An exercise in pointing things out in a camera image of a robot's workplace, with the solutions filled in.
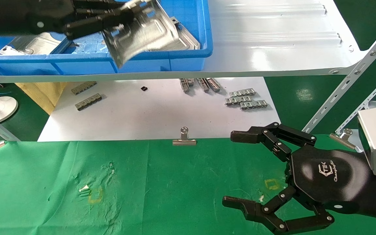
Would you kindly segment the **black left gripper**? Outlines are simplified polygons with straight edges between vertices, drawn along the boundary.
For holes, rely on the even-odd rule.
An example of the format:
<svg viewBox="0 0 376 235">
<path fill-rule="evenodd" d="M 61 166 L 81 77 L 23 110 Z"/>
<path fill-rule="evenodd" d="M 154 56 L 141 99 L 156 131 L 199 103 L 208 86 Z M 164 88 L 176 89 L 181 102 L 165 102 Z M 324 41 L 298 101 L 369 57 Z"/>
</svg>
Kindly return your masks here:
<svg viewBox="0 0 376 235">
<path fill-rule="evenodd" d="M 134 12 L 114 0 L 0 0 L 0 36 L 61 33 L 74 40 L 133 22 Z M 114 9 L 74 21 L 75 9 Z"/>
</svg>

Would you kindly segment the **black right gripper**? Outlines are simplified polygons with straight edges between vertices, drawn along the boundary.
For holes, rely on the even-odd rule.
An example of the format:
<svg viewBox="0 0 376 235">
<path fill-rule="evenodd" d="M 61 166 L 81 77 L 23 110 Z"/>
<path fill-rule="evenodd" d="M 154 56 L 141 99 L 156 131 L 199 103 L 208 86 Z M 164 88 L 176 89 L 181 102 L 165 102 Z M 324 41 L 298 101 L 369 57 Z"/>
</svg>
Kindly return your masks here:
<svg viewBox="0 0 376 235">
<path fill-rule="evenodd" d="M 327 210 L 376 218 L 376 175 L 363 153 L 313 147 L 313 135 L 273 122 L 248 131 L 232 131 L 236 143 L 264 144 L 282 162 L 289 162 L 291 184 L 266 204 L 224 196 L 222 205 L 240 210 L 245 219 L 263 224 L 275 235 L 293 235 L 325 229 L 334 223 Z M 299 146 L 291 149 L 282 141 Z M 283 221 L 276 211 L 291 199 L 302 199 L 315 214 Z"/>
</svg>

